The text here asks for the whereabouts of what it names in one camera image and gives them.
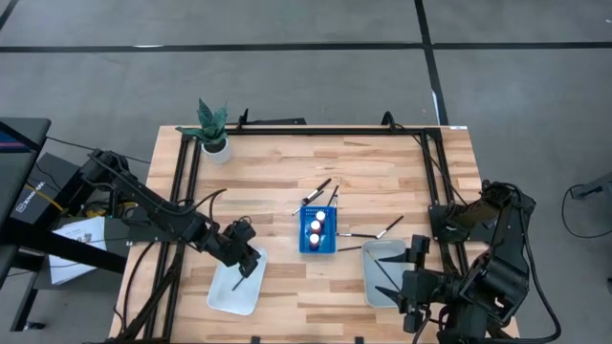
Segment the black flat bar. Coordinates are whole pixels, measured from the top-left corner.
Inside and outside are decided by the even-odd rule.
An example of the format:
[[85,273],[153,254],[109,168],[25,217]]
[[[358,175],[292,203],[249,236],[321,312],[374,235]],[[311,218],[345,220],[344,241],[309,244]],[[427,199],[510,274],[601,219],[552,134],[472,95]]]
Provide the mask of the black flat bar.
[[260,119],[248,121],[246,125],[306,125],[305,118]]

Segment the thick black brush silver ferrule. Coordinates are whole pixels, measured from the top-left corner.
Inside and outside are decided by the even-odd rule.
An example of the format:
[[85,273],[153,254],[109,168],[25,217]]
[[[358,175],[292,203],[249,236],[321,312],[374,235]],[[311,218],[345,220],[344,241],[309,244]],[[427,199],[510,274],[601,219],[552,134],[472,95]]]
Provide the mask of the thick black brush silver ferrule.
[[310,194],[309,194],[309,195],[308,195],[306,198],[303,198],[303,199],[302,199],[302,202],[303,202],[303,203],[309,203],[309,202],[310,202],[310,201],[311,201],[311,200],[312,200],[312,199],[313,199],[313,198],[316,196],[316,194],[317,194],[318,192],[322,191],[322,190],[323,190],[323,188],[324,188],[324,187],[325,187],[327,184],[329,184],[329,182],[330,182],[331,180],[332,180],[331,178],[328,178],[328,179],[327,179],[325,182],[323,182],[321,185],[319,185],[319,186],[318,186],[318,187],[317,187],[317,188],[316,188],[316,189],[315,189],[313,192],[311,192],[311,193],[310,193]]

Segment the black aluminium table frame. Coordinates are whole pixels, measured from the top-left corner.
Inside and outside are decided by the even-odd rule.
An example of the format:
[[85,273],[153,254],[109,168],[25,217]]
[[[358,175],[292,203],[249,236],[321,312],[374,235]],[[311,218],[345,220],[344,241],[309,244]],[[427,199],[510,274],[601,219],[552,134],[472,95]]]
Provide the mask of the black aluminium table frame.
[[219,192],[212,209],[222,225],[242,216],[256,230],[253,244],[268,252],[256,307],[250,315],[207,304],[217,262],[188,250],[176,292],[164,295],[149,328],[174,343],[263,342],[407,343],[393,308],[365,300],[359,249],[302,254],[298,218],[304,196],[328,178],[339,186],[339,231],[408,241],[430,232],[428,208],[448,187],[476,199],[480,177],[469,132],[452,127],[329,125],[257,126],[229,130],[231,158],[217,165],[197,157],[173,126],[159,129],[147,185],[165,198],[202,201]]

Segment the black desk beam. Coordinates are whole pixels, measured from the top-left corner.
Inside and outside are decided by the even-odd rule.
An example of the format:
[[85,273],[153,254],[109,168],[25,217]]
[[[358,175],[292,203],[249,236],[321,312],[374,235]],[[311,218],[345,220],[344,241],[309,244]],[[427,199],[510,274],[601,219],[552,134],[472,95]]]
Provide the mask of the black desk beam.
[[0,258],[0,266],[6,266],[4,275],[10,268],[41,270],[43,257],[19,254],[21,247],[116,273],[123,273],[126,264],[126,258],[118,254],[11,219],[0,227],[1,246],[8,246],[11,252],[7,258]]

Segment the green plant in white pot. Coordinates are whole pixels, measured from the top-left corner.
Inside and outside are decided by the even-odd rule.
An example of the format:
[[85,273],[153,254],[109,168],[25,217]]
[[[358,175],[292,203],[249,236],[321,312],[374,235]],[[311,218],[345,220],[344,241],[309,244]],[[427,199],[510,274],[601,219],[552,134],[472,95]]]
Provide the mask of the green plant in white pot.
[[229,137],[226,131],[228,117],[227,105],[212,111],[199,98],[196,109],[199,127],[177,126],[176,130],[183,135],[195,138],[200,150],[215,164],[224,164],[231,158]]

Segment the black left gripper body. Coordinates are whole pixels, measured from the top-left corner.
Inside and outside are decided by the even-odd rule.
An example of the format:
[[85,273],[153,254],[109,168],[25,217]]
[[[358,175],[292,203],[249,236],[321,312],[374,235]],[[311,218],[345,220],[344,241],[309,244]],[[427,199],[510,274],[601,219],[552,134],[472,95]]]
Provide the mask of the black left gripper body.
[[227,267],[239,267],[241,263],[248,263],[251,256],[259,254],[249,244],[249,240],[255,235],[251,220],[240,218],[228,225],[222,233],[215,235],[211,255]]

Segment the white plastic bin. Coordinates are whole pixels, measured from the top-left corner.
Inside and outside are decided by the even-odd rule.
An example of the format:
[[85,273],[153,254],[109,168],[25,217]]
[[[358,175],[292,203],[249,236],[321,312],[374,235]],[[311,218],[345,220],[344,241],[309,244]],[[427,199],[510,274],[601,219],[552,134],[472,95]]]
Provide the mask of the white plastic bin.
[[238,315],[253,313],[268,263],[267,250],[262,247],[256,250],[261,256],[257,269],[235,291],[231,291],[232,287],[242,278],[238,266],[229,268],[222,263],[217,265],[208,291],[207,304],[210,308]]

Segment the grey plastic bin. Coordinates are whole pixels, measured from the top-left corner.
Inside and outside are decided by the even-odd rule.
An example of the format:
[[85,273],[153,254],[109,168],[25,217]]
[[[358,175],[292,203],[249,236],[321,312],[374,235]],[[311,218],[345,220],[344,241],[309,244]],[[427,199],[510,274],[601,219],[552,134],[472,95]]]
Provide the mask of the grey plastic bin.
[[[361,260],[364,294],[366,303],[370,307],[376,309],[396,308],[395,303],[375,289],[376,286],[385,287],[391,290],[395,290],[395,288],[365,251],[369,250],[379,261],[380,258],[401,254],[405,249],[406,244],[401,240],[368,241],[362,245]],[[410,264],[380,263],[398,287],[401,288],[403,273],[405,270],[411,269],[412,266]]]

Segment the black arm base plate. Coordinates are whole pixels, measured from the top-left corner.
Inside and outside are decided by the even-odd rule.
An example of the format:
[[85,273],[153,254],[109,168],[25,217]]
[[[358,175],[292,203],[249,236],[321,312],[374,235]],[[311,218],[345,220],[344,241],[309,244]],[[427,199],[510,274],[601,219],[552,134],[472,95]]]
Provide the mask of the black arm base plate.
[[428,210],[432,236],[438,243],[458,243],[461,239],[456,224],[450,221],[455,204],[434,204]]
[[179,210],[159,206],[137,206],[122,221],[129,226],[128,238],[134,242],[177,242],[185,239],[185,231],[195,217]]

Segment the white paper sheet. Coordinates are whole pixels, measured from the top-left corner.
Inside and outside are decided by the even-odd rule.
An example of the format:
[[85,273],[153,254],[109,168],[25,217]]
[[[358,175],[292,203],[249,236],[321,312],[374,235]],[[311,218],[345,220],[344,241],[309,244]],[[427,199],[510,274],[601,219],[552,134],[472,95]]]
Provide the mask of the white paper sheet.
[[[105,220],[102,217],[94,217],[64,225],[55,230],[55,234],[106,250],[104,225]],[[51,282],[54,286],[64,284],[96,269],[93,266],[54,255],[49,255],[48,258]]]

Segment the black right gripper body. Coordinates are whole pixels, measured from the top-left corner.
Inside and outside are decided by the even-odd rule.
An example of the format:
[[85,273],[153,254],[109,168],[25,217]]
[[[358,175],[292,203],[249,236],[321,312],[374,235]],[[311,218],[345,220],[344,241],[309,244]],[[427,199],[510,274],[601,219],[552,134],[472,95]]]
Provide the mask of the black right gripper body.
[[415,235],[411,246],[405,251],[405,261],[413,265],[402,274],[402,305],[404,314],[404,331],[417,333],[422,329],[425,320],[422,311],[431,303],[447,303],[455,286],[461,279],[458,273],[442,272],[425,268],[426,256],[429,253],[430,239]]

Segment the black computer box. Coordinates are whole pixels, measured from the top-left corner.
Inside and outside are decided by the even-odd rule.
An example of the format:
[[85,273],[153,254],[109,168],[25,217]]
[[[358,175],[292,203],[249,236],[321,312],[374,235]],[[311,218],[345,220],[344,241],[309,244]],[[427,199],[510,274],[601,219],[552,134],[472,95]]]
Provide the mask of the black computer box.
[[69,215],[76,215],[94,188],[78,175],[79,167],[60,157],[45,153],[35,164],[17,198],[11,218],[34,226],[52,223],[61,213],[52,201]]

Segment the black desk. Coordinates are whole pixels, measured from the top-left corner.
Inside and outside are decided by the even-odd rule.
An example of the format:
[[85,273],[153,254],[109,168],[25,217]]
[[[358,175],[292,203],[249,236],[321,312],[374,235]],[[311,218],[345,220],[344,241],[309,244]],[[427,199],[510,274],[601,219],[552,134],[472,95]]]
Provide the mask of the black desk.
[[47,118],[0,118],[0,234],[50,129]]

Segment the blue plastic basket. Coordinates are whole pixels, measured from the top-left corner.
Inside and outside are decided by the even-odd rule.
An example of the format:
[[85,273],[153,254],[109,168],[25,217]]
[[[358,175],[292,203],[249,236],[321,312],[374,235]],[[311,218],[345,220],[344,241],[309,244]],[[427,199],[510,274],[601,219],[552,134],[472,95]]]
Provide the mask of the blue plastic basket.
[[[323,211],[326,219],[321,223],[320,244],[318,250],[310,250],[310,223],[316,219],[316,213]],[[331,254],[337,251],[337,211],[331,206],[303,206],[299,211],[299,252],[305,254]]]

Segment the grey stand foot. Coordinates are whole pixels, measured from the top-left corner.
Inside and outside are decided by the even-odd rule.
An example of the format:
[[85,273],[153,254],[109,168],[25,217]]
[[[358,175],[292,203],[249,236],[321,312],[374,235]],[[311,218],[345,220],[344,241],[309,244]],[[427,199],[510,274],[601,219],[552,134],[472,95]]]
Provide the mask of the grey stand foot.
[[607,198],[612,199],[612,172],[589,183],[572,186],[570,189],[570,194],[575,200],[582,200],[596,193],[602,193]]

